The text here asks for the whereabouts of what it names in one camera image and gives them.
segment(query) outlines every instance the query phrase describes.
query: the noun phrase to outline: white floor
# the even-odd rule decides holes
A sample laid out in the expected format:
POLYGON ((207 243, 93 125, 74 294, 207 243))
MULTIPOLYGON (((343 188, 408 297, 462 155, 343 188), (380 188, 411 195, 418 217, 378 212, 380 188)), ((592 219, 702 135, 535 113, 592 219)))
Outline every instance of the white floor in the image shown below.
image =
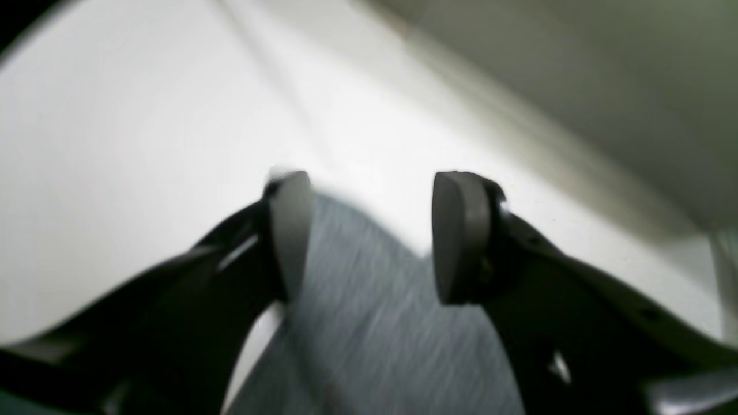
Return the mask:
POLYGON ((722 335, 708 240, 678 209, 366 3, 80 0, 0 66, 0 341, 186 250, 273 165, 419 255, 433 174, 482 174, 566 253, 722 335))

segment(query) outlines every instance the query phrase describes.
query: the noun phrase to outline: white wall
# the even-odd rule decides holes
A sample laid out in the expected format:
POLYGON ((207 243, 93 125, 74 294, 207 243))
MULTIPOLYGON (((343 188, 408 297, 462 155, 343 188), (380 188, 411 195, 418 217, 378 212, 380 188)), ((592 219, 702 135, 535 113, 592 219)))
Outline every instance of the white wall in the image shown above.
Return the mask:
POLYGON ((721 335, 708 241, 677 209, 363 3, 84 0, 21 46, 0 68, 0 341, 187 249, 272 165, 419 255, 433 174, 475 171, 566 253, 721 335))

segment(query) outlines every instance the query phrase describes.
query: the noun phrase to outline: gray carpet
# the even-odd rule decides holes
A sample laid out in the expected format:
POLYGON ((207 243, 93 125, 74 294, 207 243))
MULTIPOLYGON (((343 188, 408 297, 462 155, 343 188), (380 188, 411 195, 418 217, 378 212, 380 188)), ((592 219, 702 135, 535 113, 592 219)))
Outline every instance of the gray carpet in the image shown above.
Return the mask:
POLYGON ((479 308, 441 308, 432 259, 317 204, 303 291, 230 413, 523 414, 496 332, 479 308))

